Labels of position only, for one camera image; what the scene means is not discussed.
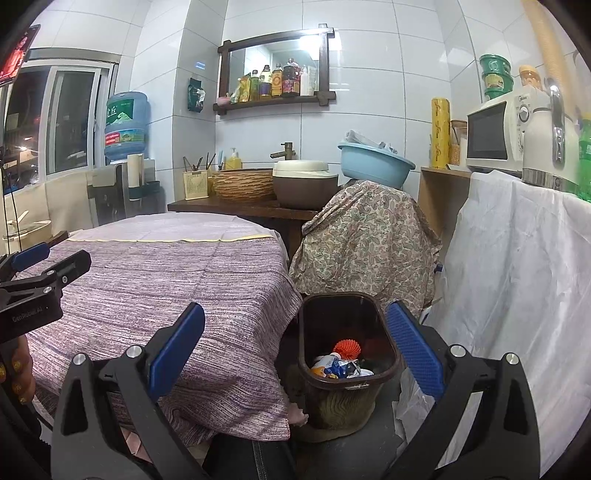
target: brown trash can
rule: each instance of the brown trash can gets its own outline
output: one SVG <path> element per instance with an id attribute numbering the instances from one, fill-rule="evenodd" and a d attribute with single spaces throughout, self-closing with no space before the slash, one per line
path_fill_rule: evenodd
<path id="1" fill-rule="evenodd" d="M 401 360 L 379 304 L 359 292 L 314 294 L 304 299 L 298 324 L 298 365 L 304 378 L 304 411 L 310 416 L 310 425 L 344 430 L 363 424 L 374 408 L 382 384 L 395 375 Z M 359 342 L 364 368 L 374 375 L 334 379 L 310 371 L 315 357 L 331 353 L 343 339 Z"/>

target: orange plastic object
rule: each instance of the orange plastic object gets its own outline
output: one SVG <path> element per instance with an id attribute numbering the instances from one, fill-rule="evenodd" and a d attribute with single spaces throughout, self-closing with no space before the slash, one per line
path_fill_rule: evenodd
<path id="1" fill-rule="evenodd" d="M 359 358 L 361 347 L 355 340 L 341 340 L 335 345 L 333 352 L 338 353 L 343 360 L 355 360 Z"/>

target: green soda bottle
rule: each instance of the green soda bottle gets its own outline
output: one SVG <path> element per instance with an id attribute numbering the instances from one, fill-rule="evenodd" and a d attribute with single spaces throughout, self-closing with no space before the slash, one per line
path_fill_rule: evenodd
<path id="1" fill-rule="evenodd" d="M 583 114 L 579 139 L 579 198 L 591 202 L 591 113 Z"/>

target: red label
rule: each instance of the red label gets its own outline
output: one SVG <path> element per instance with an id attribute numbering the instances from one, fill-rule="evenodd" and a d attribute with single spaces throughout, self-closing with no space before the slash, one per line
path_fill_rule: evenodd
<path id="1" fill-rule="evenodd" d="M 114 143 L 119 143 L 121 141 L 121 136 L 119 132 L 113 132 L 111 134 L 105 135 L 105 145 L 112 145 Z"/>

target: human hand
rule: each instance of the human hand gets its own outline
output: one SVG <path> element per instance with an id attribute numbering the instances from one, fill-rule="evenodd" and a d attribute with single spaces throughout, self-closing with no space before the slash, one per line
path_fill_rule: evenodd
<path id="1" fill-rule="evenodd" d="M 18 338 L 18 347 L 12 356 L 12 368 L 17 374 L 12 379 L 12 391 L 21 403 L 29 403 L 35 396 L 35 378 L 33 377 L 33 359 L 29 353 L 26 336 Z M 7 379 L 6 366 L 0 363 L 0 383 Z"/>

